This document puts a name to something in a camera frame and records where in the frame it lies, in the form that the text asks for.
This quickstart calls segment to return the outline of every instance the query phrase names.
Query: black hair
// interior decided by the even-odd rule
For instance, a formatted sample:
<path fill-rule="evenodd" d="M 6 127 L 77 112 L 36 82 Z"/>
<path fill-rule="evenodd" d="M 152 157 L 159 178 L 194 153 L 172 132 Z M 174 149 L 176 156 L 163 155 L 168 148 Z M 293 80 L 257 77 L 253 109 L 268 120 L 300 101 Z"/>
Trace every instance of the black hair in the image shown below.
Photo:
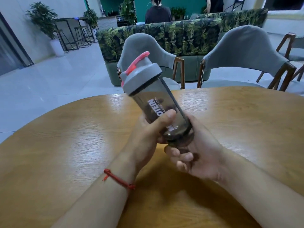
<path fill-rule="evenodd" d="M 157 4 L 157 5 L 159 5 L 160 3 L 161 3 L 161 1 L 162 0 L 154 0 L 154 2 Z"/>

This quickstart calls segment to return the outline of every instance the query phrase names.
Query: bottle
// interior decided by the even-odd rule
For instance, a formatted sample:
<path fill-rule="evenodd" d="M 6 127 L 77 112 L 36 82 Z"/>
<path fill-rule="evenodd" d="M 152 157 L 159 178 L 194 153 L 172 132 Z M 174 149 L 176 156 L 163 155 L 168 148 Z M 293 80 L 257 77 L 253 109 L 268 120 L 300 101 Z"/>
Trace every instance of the bottle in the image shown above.
<path fill-rule="evenodd" d="M 185 147 L 194 137 L 192 125 L 161 77 L 161 68 L 149 60 L 149 54 L 148 51 L 142 53 L 121 73 L 122 88 L 139 105 L 149 123 L 169 109 L 174 109 L 176 119 L 162 134 L 170 146 Z"/>

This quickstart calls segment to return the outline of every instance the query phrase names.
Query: red string bracelet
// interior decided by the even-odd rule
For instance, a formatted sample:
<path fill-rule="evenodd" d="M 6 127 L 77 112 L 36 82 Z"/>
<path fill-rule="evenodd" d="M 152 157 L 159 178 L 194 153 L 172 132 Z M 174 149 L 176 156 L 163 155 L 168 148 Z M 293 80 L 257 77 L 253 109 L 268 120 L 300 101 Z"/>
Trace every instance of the red string bracelet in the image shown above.
<path fill-rule="evenodd" d="M 127 189 L 135 190 L 135 185 L 129 184 L 126 181 L 124 181 L 124 180 L 120 179 L 119 177 L 115 176 L 114 174 L 112 174 L 112 172 L 109 169 L 104 169 L 103 172 L 106 174 L 106 176 L 104 177 L 103 181 L 107 180 L 107 178 L 110 176 L 118 184 L 121 184 L 122 186 L 126 187 Z"/>

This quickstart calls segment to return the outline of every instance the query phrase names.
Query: dark t-shirt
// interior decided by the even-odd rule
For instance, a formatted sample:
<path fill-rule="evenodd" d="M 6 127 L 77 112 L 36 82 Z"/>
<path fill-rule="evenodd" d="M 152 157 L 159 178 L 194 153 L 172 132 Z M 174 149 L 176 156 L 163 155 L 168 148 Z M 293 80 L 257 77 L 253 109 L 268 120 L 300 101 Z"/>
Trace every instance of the dark t-shirt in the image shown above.
<path fill-rule="evenodd" d="M 211 13 L 224 12 L 224 0 L 211 0 L 210 12 Z"/>
<path fill-rule="evenodd" d="M 154 5 L 146 12 L 146 24 L 170 21 L 171 11 L 168 7 Z"/>

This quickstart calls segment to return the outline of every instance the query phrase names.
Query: person's right hand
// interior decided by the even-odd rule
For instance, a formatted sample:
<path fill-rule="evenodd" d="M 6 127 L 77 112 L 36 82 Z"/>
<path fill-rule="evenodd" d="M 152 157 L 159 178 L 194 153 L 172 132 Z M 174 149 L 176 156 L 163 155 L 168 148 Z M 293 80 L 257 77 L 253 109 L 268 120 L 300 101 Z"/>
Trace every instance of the person's right hand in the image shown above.
<path fill-rule="evenodd" d="M 194 130 L 194 139 L 187 146 L 190 153 L 181 154 L 177 148 L 165 147 L 165 153 L 176 163 L 178 170 L 201 179 L 221 180 L 224 147 L 210 131 L 192 115 L 187 115 Z"/>

